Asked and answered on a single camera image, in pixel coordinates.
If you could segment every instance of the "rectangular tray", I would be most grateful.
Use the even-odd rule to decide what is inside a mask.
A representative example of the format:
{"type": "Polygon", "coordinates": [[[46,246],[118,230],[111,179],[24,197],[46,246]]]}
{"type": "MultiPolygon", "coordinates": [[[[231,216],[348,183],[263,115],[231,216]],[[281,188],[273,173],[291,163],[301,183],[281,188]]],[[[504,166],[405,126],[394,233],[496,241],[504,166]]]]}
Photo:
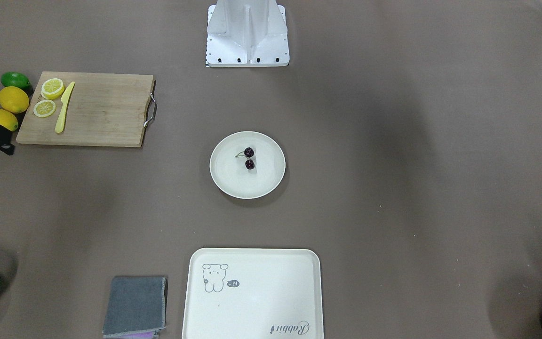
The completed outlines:
{"type": "Polygon", "coordinates": [[[215,249],[190,259],[183,339],[323,339],[321,266],[300,249],[215,249]]]}

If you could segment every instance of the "green lime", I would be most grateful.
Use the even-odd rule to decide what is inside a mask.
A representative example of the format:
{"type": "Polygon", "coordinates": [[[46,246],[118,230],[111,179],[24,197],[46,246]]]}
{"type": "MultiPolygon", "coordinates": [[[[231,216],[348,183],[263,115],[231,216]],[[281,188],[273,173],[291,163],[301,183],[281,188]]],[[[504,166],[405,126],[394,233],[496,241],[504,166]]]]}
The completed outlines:
{"type": "Polygon", "coordinates": [[[31,86],[28,77],[18,72],[3,73],[1,76],[1,84],[4,85],[4,87],[14,86],[23,90],[30,88],[31,86]]]}

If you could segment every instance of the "gray towel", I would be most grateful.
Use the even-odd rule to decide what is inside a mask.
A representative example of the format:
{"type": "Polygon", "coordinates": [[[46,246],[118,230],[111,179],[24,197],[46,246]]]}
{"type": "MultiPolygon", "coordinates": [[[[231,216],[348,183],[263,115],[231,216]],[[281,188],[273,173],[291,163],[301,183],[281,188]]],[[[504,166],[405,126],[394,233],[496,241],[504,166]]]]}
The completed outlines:
{"type": "Polygon", "coordinates": [[[114,277],[104,321],[104,338],[153,332],[164,328],[166,277],[114,277]]]}

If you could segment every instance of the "knife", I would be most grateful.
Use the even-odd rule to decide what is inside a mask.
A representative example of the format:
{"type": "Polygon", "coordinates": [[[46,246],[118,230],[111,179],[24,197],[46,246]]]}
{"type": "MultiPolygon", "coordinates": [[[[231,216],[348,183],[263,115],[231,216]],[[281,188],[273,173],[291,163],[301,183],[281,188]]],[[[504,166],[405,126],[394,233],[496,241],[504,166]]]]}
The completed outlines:
{"type": "Polygon", "coordinates": [[[62,110],[56,121],[56,133],[62,133],[66,125],[66,109],[68,108],[68,100],[71,98],[72,89],[75,87],[75,82],[71,82],[62,94],[62,110]]]}

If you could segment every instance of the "lemon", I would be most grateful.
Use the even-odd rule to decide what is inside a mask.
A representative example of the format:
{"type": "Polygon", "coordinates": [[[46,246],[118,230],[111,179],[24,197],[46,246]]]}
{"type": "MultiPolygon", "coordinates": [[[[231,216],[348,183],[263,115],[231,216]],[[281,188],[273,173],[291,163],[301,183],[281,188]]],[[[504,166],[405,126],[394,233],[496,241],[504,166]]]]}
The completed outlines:
{"type": "Polygon", "coordinates": [[[18,129],[18,119],[8,111],[0,109],[0,125],[6,127],[10,131],[18,129]]]}
{"type": "Polygon", "coordinates": [[[39,118],[47,118],[48,116],[54,114],[55,111],[56,103],[51,100],[41,100],[32,109],[32,113],[39,118]]]}
{"type": "Polygon", "coordinates": [[[15,86],[0,90],[0,105],[4,110],[18,114],[28,109],[28,95],[15,86]]]}
{"type": "Polygon", "coordinates": [[[41,95],[45,99],[56,99],[64,92],[64,83],[58,78],[49,79],[41,86],[41,95]]]}

